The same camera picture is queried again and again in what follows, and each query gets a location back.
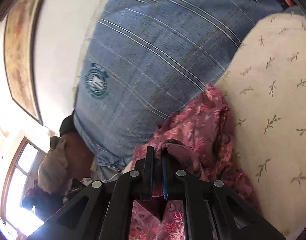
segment picture frame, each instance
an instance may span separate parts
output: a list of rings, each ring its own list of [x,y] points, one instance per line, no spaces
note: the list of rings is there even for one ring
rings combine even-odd
[[[43,125],[34,80],[34,42],[44,0],[18,0],[7,15],[4,35],[5,73],[11,97]]]

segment metal screw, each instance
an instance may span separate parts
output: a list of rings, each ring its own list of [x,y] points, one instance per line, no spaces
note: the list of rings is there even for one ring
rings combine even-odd
[[[176,172],[176,175],[177,175],[177,176],[180,176],[180,177],[183,177],[183,176],[186,175],[186,171],[184,171],[184,170],[178,170],[178,171]]]
[[[102,186],[102,182],[100,182],[98,180],[92,182],[92,187],[93,188],[99,188],[101,186]]]
[[[131,176],[131,177],[137,177],[137,176],[139,176],[139,174],[140,174],[140,173],[139,173],[138,171],[131,171],[131,172],[130,172],[130,176]]]
[[[217,179],[216,181],[214,181],[214,186],[216,187],[223,187],[224,186],[224,182]]]

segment beige cloth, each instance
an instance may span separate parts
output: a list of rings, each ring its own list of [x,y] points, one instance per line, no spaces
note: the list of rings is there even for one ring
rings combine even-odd
[[[63,138],[50,137],[50,150],[39,167],[37,185],[49,194],[61,190],[67,180],[68,161],[64,146]]]
[[[234,114],[236,152],[264,217],[294,235],[306,225],[306,19],[261,20],[216,87]]]

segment wooden window frame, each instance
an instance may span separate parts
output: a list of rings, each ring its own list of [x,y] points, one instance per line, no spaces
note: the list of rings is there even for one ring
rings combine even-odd
[[[29,172],[25,172],[19,165],[18,165],[18,160],[20,159],[25,147],[27,144],[30,144],[32,145],[35,149],[38,150],[35,158],[34,158],[34,161],[32,163],[32,166],[29,170]],[[10,164],[10,167],[7,171],[7,174],[6,174],[6,178],[5,178],[5,182],[4,182],[4,186],[3,186],[3,192],[2,192],[2,198],[1,198],[1,218],[3,220],[3,222],[8,222],[16,231],[18,231],[17,228],[15,228],[13,226],[12,223],[10,223],[8,221],[8,219],[6,218],[6,215],[5,215],[5,210],[6,210],[6,200],[7,200],[7,195],[8,195],[8,191],[9,191],[9,188],[10,188],[10,183],[11,183],[11,180],[12,180],[12,177],[13,177],[13,174],[14,174],[14,171],[15,171],[15,168],[18,168],[24,175],[26,175],[27,179],[26,179],[26,182],[24,184],[24,188],[23,188],[23,191],[25,190],[26,186],[27,186],[27,182],[28,182],[28,178],[29,178],[29,175],[31,173],[31,170],[32,170],[32,167],[34,166],[33,164],[35,163],[35,161],[37,160],[40,152],[44,153],[44,151],[42,151],[39,147],[37,147],[34,143],[32,143],[30,140],[28,140],[26,137],[24,137],[19,145],[19,147],[17,148],[16,152],[15,152],[15,155],[11,161],[11,164]]]

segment floral blanket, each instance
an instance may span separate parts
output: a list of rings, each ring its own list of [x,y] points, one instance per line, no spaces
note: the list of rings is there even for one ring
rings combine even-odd
[[[261,212],[248,177],[236,163],[230,109],[213,85],[206,85],[204,92],[180,113],[173,113],[158,126],[152,139],[135,149],[135,161],[145,158],[148,145],[155,148],[156,167],[160,167],[161,152],[167,148],[187,172],[204,181],[223,180]],[[134,201],[129,239],[184,239],[182,201],[164,200],[161,180],[154,182],[153,195],[151,201]]]

